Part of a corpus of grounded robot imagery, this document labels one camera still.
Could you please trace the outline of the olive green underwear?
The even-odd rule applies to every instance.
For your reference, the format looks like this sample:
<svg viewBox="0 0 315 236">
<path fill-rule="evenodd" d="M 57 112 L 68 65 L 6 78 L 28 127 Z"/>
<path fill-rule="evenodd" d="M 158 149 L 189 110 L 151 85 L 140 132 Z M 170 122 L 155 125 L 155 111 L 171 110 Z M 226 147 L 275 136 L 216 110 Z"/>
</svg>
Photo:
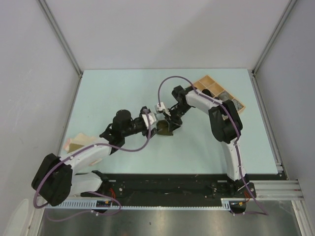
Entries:
<svg viewBox="0 0 315 236">
<path fill-rule="evenodd" d="M 157 135 L 173 136 L 173 131 L 169 130 L 169 123 L 166 120 L 157 122 Z"/>
</svg>

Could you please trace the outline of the grey beige underwear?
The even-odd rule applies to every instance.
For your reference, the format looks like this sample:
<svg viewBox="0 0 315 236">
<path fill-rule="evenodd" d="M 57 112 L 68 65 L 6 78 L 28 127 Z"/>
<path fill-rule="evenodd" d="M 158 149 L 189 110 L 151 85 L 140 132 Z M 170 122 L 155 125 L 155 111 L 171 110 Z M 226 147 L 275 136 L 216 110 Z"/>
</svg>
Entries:
<svg viewBox="0 0 315 236">
<path fill-rule="evenodd" d="M 218 95 L 218 98 L 222 101 L 232 100 L 233 96 L 231 96 L 227 91 L 223 91 Z"/>
</svg>

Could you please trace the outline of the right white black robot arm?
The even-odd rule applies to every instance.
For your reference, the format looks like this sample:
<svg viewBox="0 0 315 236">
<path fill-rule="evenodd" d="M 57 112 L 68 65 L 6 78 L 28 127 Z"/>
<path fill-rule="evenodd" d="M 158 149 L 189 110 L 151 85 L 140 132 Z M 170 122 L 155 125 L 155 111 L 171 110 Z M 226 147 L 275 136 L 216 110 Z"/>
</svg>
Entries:
<svg viewBox="0 0 315 236">
<path fill-rule="evenodd" d="M 236 148 L 243 129 L 243 124 L 232 100 L 222 101 L 208 89 L 202 91 L 195 87 L 173 88 L 172 96 L 177 103 L 164 114 L 168 124 L 168 132 L 173 133 L 183 124 L 182 116 L 190 108 L 197 108 L 209 116 L 213 136 L 222 145 L 227 164 L 227 176 L 232 182 L 227 185 L 227 192 L 232 197 L 239 197 L 245 191 L 244 184 L 239 181 L 246 174 L 245 169 L 239 164 L 240 150 Z"/>
</svg>

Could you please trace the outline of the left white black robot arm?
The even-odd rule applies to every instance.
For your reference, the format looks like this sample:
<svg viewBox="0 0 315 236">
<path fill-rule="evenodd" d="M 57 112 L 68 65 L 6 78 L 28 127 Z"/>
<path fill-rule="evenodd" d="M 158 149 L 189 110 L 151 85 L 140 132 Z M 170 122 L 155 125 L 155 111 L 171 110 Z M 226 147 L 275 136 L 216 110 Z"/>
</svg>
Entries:
<svg viewBox="0 0 315 236">
<path fill-rule="evenodd" d="M 100 197 L 106 195 L 109 185 L 102 173 L 92 171 L 80 174 L 80 170 L 118 150 L 141 151 L 143 146 L 136 149 L 124 148 L 125 138 L 140 133 L 147 141 L 150 140 L 157 131 L 157 121 L 156 114 L 147 107 L 143 107 L 136 118 L 132 118 L 128 110 L 119 110 L 105 131 L 89 145 L 67 155 L 56 156 L 50 153 L 45 156 L 31 182 L 35 190 L 33 206 L 40 208 L 37 204 L 38 196 L 41 196 L 47 205 L 55 207 L 68 196 L 75 194 L 94 192 Z"/>
</svg>

